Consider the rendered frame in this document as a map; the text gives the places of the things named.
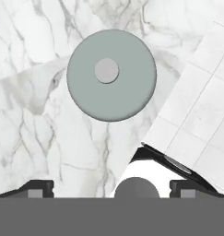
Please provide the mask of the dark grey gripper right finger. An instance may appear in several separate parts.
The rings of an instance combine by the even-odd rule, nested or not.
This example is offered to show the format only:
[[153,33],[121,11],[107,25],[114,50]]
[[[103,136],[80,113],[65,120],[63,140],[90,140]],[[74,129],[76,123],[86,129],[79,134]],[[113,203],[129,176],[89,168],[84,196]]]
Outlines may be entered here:
[[199,184],[187,180],[171,180],[170,189],[170,198],[224,198],[223,194],[207,190]]

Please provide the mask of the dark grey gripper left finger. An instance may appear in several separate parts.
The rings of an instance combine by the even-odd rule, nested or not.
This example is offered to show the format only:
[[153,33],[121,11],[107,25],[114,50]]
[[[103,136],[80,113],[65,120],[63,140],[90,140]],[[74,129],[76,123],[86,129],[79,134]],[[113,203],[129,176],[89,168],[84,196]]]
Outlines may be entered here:
[[15,190],[0,194],[0,198],[54,198],[53,180],[30,180]]

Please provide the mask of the white blender with black base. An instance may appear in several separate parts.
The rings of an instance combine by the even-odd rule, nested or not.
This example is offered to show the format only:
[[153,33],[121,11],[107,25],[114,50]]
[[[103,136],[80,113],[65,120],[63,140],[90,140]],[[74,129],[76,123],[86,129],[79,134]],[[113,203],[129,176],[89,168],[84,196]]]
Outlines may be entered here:
[[170,181],[187,180],[218,192],[204,177],[143,143],[112,191],[113,197],[170,198]]

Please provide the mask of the grey round blender lid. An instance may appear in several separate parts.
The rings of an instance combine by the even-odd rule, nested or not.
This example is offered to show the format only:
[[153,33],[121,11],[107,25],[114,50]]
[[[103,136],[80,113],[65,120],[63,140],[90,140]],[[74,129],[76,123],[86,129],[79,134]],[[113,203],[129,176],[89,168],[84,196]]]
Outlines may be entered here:
[[151,51],[138,37],[107,29],[76,47],[66,79],[70,96],[83,113],[104,122],[120,122],[150,101],[157,68]]

